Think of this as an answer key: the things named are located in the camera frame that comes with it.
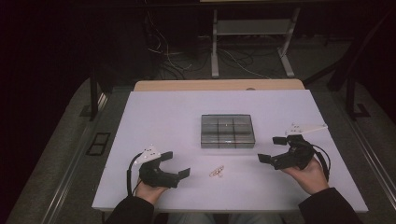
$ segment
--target person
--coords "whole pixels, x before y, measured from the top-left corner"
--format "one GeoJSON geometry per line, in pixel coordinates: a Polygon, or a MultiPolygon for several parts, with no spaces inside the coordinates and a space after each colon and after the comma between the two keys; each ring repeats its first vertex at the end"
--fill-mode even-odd
{"type": "MultiPolygon", "coordinates": [[[[299,204],[305,224],[360,224],[362,223],[347,200],[335,189],[330,188],[320,163],[313,158],[303,169],[290,167],[282,170],[293,177],[305,192],[311,196],[299,204]]],[[[154,213],[154,204],[167,188],[152,188],[140,183],[135,196],[128,196],[114,209],[107,224],[113,223],[150,223],[154,213]]],[[[244,216],[233,214],[232,223],[277,223],[277,215],[244,216]]],[[[170,214],[168,223],[215,223],[210,214],[170,214]]]]}

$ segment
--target black sleeve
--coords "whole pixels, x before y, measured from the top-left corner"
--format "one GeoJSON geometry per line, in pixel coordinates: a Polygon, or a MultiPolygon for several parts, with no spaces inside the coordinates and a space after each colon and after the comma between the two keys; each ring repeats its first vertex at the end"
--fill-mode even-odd
{"type": "Polygon", "coordinates": [[[128,196],[114,208],[114,211],[106,220],[106,224],[149,224],[153,213],[154,205],[141,198],[128,196]]]}
{"type": "Polygon", "coordinates": [[[335,188],[313,194],[299,207],[306,224],[362,224],[353,208],[335,188]]]}

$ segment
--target hand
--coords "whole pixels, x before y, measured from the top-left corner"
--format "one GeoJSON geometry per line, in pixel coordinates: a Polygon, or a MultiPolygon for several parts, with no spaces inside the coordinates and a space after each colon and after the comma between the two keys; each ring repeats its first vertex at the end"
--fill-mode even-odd
{"type": "Polygon", "coordinates": [[[290,167],[282,171],[291,175],[297,180],[301,188],[311,195],[329,187],[326,177],[323,174],[323,169],[315,158],[312,158],[303,170],[300,170],[298,167],[290,167]]]}
{"type": "Polygon", "coordinates": [[[164,187],[153,188],[150,185],[146,185],[140,178],[137,180],[136,197],[144,199],[149,203],[155,204],[160,196],[168,189],[164,187]]]}

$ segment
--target clear plastic box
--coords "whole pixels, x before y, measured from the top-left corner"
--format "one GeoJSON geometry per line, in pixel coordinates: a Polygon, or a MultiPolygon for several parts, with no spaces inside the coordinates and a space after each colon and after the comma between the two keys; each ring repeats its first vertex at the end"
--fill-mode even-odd
{"type": "Polygon", "coordinates": [[[202,115],[201,148],[253,148],[250,115],[202,115]]]}

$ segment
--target table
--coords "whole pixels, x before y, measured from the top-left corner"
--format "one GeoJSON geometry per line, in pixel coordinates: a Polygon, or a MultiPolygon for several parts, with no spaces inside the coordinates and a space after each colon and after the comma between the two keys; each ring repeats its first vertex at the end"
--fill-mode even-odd
{"type": "MultiPolygon", "coordinates": [[[[153,144],[161,152],[174,152],[172,160],[161,163],[165,172],[191,168],[191,175],[182,179],[177,189],[169,189],[161,197],[158,211],[298,210],[297,204],[309,195],[291,177],[257,158],[257,153],[275,156],[286,152],[287,147],[273,145],[272,137],[284,135],[293,122],[324,122],[311,93],[296,79],[138,82],[125,107],[92,207],[111,211],[126,197],[126,170],[132,157],[153,144]],[[193,91],[185,91],[184,85],[193,91]],[[201,149],[200,118],[213,113],[250,114],[255,147],[201,149]],[[220,165],[224,165],[223,177],[210,177],[220,165]]],[[[304,138],[330,155],[330,185],[337,187],[356,211],[367,211],[329,131],[304,138]]],[[[133,166],[132,183],[137,180],[138,168],[133,166]]]]}

